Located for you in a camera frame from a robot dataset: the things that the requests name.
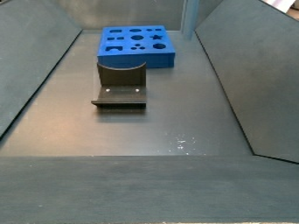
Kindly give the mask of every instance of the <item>gray metal surface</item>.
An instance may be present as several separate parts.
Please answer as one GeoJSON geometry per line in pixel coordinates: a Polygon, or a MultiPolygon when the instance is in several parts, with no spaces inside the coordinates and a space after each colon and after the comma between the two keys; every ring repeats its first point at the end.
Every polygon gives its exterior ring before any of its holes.
{"type": "Polygon", "coordinates": [[[262,157],[0,157],[2,223],[299,222],[299,166],[262,157]]]}
{"type": "Polygon", "coordinates": [[[3,139],[0,156],[251,155],[195,35],[147,70],[147,109],[98,110],[101,35],[85,32],[3,139]]]}
{"type": "Polygon", "coordinates": [[[79,33],[54,1],[2,4],[0,136],[79,33]]]}
{"type": "Polygon", "coordinates": [[[57,0],[85,30],[114,25],[165,25],[182,29],[185,0],[57,0]]]}
{"type": "Polygon", "coordinates": [[[255,153],[299,162],[298,22],[225,0],[197,32],[255,153]]]}
{"type": "Polygon", "coordinates": [[[198,17],[198,25],[205,21],[213,11],[218,8],[223,0],[201,0],[201,10],[198,17]]]}

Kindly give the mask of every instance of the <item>bin floor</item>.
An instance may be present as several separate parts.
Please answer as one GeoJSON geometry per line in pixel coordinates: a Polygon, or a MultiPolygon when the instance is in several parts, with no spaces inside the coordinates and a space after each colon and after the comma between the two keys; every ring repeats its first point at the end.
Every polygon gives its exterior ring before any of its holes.
{"type": "Polygon", "coordinates": [[[85,31],[0,144],[0,156],[251,156],[195,35],[170,31],[175,67],[147,69],[147,108],[98,109],[101,33],[85,31]]]}

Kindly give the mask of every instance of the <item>star-shaped cutout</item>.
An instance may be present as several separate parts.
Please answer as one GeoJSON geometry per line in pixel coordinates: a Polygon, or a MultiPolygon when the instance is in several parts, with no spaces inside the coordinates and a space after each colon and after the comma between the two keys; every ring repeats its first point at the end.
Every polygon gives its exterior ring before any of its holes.
{"type": "Polygon", "coordinates": [[[153,38],[153,39],[163,39],[163,36],[154,35],[151,38],[153,38]]]}

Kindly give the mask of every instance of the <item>circular cutout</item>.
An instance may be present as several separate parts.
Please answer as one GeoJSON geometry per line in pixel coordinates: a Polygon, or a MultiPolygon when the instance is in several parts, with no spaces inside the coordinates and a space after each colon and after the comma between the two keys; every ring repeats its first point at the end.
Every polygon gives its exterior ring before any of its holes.
{"type": "Polygon", "coordinates": [[[145,37],[141,36],[141,35],[135,35],[135,36],[131,37],[133,40],[141,40],[141,39],[143,39],[143,38],[145,38],[145,37]]]}
{"type": "Polygon", "coordinates": [[[155,44],[154,45],[154,48],[155,49],[165,49],[166,48],[166,45],[165,44],[155,44]]]}
{"type": "Polygon", "coordinates": [[[133,29],[130,30],[131,32],[141,32],[142,30],[141,29],[133,29]]]}

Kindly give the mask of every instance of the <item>blue foam block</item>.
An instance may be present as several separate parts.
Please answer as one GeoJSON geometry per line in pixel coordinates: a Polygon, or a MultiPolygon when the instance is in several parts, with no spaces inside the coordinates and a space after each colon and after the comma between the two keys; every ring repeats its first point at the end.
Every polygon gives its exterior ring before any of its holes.
{"type": "Polygon", "coordinates": [[[175,50],[163,25],[106,27],[98,62],[107,67],[174,67],[175,50]]]}

